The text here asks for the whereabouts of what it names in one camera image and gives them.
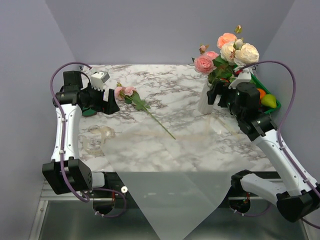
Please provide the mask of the pink double rose stem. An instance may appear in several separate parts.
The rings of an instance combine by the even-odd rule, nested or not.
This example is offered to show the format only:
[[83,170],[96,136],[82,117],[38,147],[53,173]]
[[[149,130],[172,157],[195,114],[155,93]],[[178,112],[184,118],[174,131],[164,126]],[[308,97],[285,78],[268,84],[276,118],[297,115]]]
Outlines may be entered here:
[[199,47],[199,56],[192,58],[195,71],[203,75],[209,75],[217,67],[214,64],[214,60],[219,56],[215,51],[208,51],[209,45],[200,45]]

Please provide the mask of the white wrapping paper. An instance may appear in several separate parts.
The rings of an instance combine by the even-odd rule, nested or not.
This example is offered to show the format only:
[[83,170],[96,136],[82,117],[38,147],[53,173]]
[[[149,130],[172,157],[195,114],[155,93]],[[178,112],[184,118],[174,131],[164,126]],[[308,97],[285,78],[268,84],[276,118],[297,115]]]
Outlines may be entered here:
[[102,151],[158,237],[182,240],[222,203],[232,175],[253,166],[221,142],[207,119],[172,134],[145,120]]

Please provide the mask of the small pink rose stem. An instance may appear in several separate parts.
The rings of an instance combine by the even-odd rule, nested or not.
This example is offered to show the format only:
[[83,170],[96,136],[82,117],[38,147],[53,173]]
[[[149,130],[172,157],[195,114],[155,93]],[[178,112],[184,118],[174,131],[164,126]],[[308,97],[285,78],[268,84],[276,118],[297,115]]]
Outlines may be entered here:
[[120,82],[117,82],[114,90],[114,96],[116,99],[123,101],[127,105],[132,105],[137,111],[143,111],[148,114],[153,120],[155,120],[162,129],[170,135],[174,140],[176,139],[172,133],[150,112],[151,107],[143,100],[138,91],[133,86],[123,86]]

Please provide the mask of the peach rose stem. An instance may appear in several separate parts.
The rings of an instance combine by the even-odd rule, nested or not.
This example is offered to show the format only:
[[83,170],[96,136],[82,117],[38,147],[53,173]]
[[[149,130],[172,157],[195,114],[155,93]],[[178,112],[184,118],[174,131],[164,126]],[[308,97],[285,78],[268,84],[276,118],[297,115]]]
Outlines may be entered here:
[[243,28],[241,25],[237,25],[234,33],[229,33],[226,32],[223,35],[221,35],[218,39],[217,39],[217,47],[219,49],[221,49],[225,44],[230,43],[230,42],[235,42],[238,38],[237,35],[239,35],[242,32]]

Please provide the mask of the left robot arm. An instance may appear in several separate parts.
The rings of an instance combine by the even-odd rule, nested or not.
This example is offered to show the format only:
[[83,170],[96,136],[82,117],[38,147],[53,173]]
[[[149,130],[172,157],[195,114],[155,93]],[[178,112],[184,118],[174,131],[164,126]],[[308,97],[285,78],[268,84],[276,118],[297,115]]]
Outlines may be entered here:
[[93,172],[80,160],[78,148],[79,124],[84,109],[112,115],[120,109],[113,89],[104,100],[104,83],[110,75],[96,71],[89,83],[83,86],[81,71],[63,72],[63,86],[54,94],[57,129],[53,154],[49,163],[43,164],[42,173],[57,195],[72,190],[91,190],[101,198],[107,197],[111,185],[105,181],[102,172]]

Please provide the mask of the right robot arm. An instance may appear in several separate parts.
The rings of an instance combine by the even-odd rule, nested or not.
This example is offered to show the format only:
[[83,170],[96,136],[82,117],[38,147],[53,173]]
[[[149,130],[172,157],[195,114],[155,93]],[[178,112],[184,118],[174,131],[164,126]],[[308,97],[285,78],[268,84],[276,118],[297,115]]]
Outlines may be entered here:
[[272,118],[260,108],[260,92],[250,82],[241,82],[232,89],[223,82],[210,87],[207,102],[228,108],[240,130],[258,146],[279,174],[283,186],[257,176],[249,170],[231,178],[230,191],[241,196],[253,193],[275,205],[280,214],[294,223],[320,207],[320,184],[293,155]]

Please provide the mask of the white rose stem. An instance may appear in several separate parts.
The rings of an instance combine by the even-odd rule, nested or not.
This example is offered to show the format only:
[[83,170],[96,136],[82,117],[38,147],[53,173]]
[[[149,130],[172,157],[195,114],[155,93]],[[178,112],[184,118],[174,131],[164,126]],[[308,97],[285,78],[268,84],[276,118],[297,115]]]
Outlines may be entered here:
[[212,72],[212,83],[221,80],[231,83],[235,80],[234,69],[244,67],[259,61],[260,54],[256,47],[250,43],[244,43],[242,39],[226,43],[221,49],[219,56],[213,61],[217,67]]

